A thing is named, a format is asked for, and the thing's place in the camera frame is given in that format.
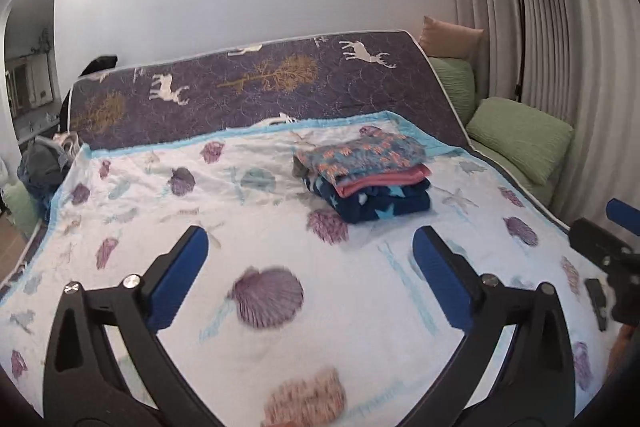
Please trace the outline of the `teal floral patterned garment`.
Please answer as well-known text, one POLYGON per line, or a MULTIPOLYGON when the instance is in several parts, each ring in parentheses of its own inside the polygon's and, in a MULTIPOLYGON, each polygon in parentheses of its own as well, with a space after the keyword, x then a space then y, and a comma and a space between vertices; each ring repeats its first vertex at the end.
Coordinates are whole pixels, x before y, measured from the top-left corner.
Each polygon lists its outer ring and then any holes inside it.
POLYGON ((405 172, 425 161, 425 148, 416 139, 374 126, 362 127, 357 139, 294 154, 294 166, 300 173, 322 176, 335 187, 367 176, 405 172))

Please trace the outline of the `blue grey clothes pile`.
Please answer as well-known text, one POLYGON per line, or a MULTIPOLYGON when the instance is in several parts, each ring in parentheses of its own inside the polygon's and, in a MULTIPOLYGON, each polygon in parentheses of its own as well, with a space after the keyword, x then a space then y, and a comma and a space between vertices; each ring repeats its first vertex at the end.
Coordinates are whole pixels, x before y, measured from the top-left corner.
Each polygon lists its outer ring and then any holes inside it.
POLYGON ((37 135, 28 143, 17 176, 42 215, 49 211, 53 195, 65 180, 80 147, 76 132, 56 134, 52 139, 37 135))

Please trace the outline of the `black remote control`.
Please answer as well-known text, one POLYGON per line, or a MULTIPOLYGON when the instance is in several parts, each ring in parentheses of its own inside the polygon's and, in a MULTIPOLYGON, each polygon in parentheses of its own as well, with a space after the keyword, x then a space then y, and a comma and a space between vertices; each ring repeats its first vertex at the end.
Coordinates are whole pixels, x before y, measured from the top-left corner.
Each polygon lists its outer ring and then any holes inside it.
POLYGON ((602 284, 598 279, 587 279, 585 280, 585 288, 597 320, 598 329, 600 332, 605 332, 608 329, 608 309, 606 309, 608 300, 606 300, 602 284))

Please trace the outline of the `large green pillow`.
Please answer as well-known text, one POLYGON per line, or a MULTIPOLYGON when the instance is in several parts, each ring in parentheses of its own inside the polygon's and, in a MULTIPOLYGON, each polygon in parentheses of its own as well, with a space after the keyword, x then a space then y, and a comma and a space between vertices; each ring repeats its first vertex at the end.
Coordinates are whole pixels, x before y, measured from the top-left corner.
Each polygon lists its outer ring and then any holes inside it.
POLYGON ((530 181, 544 185, 561 167, 574 129, 528 105, 507 98, 485 98, 466 132, 512 162, 530 181))

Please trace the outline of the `grey pleated curtain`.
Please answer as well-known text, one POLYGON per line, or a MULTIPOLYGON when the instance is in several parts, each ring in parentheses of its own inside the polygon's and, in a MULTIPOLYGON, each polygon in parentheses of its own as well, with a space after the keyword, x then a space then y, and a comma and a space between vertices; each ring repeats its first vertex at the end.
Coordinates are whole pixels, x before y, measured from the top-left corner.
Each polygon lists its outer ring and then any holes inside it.
MULTIPOLYGON (((518 0, 454 0, 456 20, 484 29, 480 96, 514 95, 518 0)), ((574 138, 551 210, 606 225, 605 206, 639 202, 639 0, 524 0, 523 102, 568 122, 574 138)))

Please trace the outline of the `folded pink garment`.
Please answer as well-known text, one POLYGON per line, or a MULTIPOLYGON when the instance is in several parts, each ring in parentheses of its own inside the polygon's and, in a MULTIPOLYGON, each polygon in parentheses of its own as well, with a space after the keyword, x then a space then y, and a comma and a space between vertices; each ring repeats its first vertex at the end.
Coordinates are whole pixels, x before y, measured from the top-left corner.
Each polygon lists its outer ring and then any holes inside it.
POLYGON ((369 176, 356 180, 340 182, 335 185, 335 191, 341 197, 346 198, 368 187, 417 184, 431 174, 430 168, 420 164, 406 170, 369 174, 369 176))

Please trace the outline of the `small green pillow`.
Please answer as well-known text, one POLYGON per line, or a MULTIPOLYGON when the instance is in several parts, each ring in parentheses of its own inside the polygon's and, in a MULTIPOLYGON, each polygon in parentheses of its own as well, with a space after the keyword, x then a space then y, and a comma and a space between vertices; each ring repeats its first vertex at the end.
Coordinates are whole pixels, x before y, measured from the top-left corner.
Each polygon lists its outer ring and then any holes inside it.
POLYGON ((460 58, 431 57, 430 62, 454 110, 466 126, 476 109, 475 77, 471 64, 460 58))

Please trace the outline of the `white seashell quilt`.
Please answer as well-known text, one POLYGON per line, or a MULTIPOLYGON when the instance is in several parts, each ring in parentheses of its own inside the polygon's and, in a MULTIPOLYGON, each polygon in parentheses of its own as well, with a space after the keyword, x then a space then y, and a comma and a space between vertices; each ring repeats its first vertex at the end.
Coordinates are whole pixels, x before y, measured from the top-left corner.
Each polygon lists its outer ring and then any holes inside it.
POLYGON ((333 367, 343 426, 396 424, 461 340, 410 257, 431 225, 480 273, 503 284, 553 284, 576 363, 576 404, 603 384, 616 328, 599 329, 575 253, 548 212, 487 160, 440 143, 392 113, 249 127, 157 145, 84 147, 52 202, 35 256, 1 299, 1 365, 41 407, 44 358, 64 285, 118 284, 198 225, 207 259, 160 341, 212 412, 257 426, 284 381, 333 367), (431 208, 346 225, 293 174, 298 150, 363 131, 419 141, 431 208))

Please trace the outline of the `folded navy star blanket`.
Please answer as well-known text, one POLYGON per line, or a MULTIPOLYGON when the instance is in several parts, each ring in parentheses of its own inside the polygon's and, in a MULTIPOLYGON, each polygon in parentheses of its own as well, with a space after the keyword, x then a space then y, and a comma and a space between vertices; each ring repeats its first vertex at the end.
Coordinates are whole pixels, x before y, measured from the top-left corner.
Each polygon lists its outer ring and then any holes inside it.
POLYGON ((412 185, 383 185, 360 188, 349 196, 340 196, 337 189, 321 176, 303 179, 306 189, 322 198, 349 225, 360 222, 392 219, 431 209, 424 179, 412 185))

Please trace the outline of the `peach pillow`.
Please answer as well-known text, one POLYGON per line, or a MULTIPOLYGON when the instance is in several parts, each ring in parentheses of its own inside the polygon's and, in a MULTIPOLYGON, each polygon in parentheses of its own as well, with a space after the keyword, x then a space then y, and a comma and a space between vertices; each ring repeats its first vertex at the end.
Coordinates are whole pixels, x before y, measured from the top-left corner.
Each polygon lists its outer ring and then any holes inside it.
POLYGON ((424 15, 418 43, 427 56, 469 61, 480 48, 484 29, 442 22, 424 15))

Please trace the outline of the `dark purple deer mattress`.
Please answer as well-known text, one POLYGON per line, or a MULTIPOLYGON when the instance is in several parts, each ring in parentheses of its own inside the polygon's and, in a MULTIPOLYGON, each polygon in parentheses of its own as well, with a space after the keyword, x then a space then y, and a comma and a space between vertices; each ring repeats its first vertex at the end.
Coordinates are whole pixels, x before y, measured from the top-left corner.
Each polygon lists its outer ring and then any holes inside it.
POLYGON ((469 140, 425 53, 404 30, 279 40, 79 78, 70 130, 95 150, 244 128, 286 115, 333 119, 392 112, 439 141, 469 140))

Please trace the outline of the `arched wall mirror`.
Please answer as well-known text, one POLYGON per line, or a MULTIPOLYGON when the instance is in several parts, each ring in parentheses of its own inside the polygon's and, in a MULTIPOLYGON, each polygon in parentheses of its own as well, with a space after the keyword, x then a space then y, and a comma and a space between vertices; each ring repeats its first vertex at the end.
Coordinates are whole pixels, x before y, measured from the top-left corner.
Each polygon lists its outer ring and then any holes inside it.
POLYGON ((9 110, 18 144, 58 123, 54 0, 12 0, 4 33, 9 110))

